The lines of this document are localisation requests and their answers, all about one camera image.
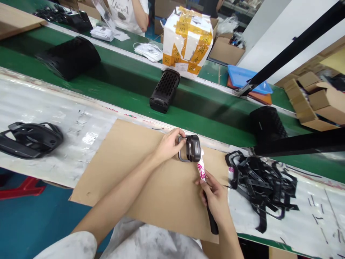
white wall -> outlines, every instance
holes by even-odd
[[[237,65],[256,72],[260,71],[292,42],[293,37],[302,34],[336,2],[337,0],[291,0],[256,44],[246,51]],[[278,82],[344,34],[345,20],[313,42],[267,81],[271,84]]]
[[[291,0],[264,0],[263,4],[243,32],[243,37],[246,40],[246,52],[242,58],[245,57],[265,34],[290,2]]]

white shirt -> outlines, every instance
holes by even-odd
[[[52,244],[34,259],[93,259],[97,251],[95,237],[77,232]],[[207,259],[199,240],[123,218],[114,228],[100,259]]]
[[[116,26],[145,37],[135,19],[132,0],[108,0],[108,3]],[[148,0],[140,0],[140,3],[144,12],[148,14]]]

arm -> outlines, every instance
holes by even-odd
[[[227,189],[222,186],[207,170],[205,170],[205,173],[207,183],[203,180],[198,180],[196,181],[196,184],[201,185],[201,201],[204,206],[207,206],[207,202],[203,194],[203,191],[205,191],[208,206],[218,225],[221,259],[244,259],[236,229],[231,218],[229,205],[227,203]]]
[[[95,236],[99,245],[129,210],[154,169],[172,158],[183,147],[185,140],[175,145],[179,134],[186,137],[179,128],[164,135],[156,150],[97,202],[72,233],[88,231]]]
[[[148,14],[145,13],[140,0],[132,0],[133,10],[137,24],[142,32],[146,32],[148,26]]]
[[[217,12],[218,12],[219,9],[222,7],[223,3],[224,3],[224,0],[219,0],[219,1],[218,1],[217,7],[216,7],[216,11],[217,11]]]

white box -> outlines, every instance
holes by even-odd
[[[163,67],[195,79],[213,44],[210,17],[183,7],[169,16],[164,26]]]

blue floor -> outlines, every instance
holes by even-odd
[[[12,174],[0,190],[16,188],[26,178]],[[0,259],[31,259],[69,235],[90,210],[90,207],[68,201],[71,194],[72,190],[46,185],[39,196],[0,201]],[[98,251],[104,251],[110,235]]]

